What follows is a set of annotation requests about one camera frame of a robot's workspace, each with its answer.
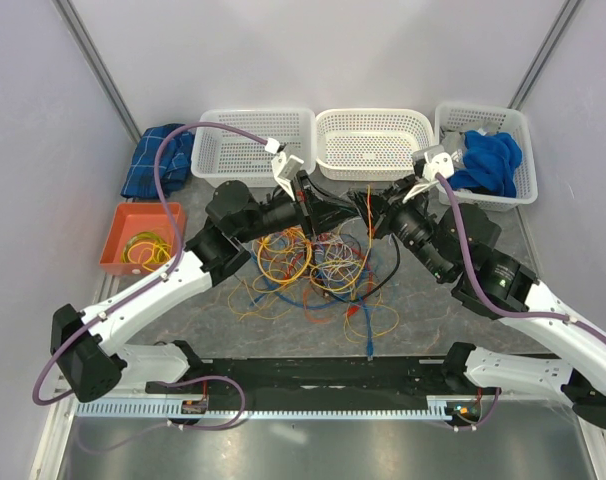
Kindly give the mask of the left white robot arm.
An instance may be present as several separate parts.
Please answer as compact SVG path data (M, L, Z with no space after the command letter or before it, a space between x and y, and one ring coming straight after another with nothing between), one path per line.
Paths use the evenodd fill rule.
M129 340L170 309L233 276L251 258L247 243L290 227L318 235L359 214L352 202L316 191L303 172L295 176L292 193L279 191L264 201L245 183L226 181L205 212L201 230L156 271L100 303L81 310L66 304L55 311L51 362L78 401L95 401L124 379L167 382L181 393L194 392L203 371L181 347L151 347L128 359Z

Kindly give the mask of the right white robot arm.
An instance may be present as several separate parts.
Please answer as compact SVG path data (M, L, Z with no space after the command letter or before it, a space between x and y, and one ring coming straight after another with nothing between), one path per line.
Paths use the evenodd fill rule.
M377 238L398 240L452 296L473 313L534 339L553 359L499 354L456 342L441 381L460 394L477 388L523 392L559 401L582 420L606 430L606 332L561 301L531 269L496 249L500 227L478 206L461 204L453 190L439 220L413 178L385 190L349 192Z

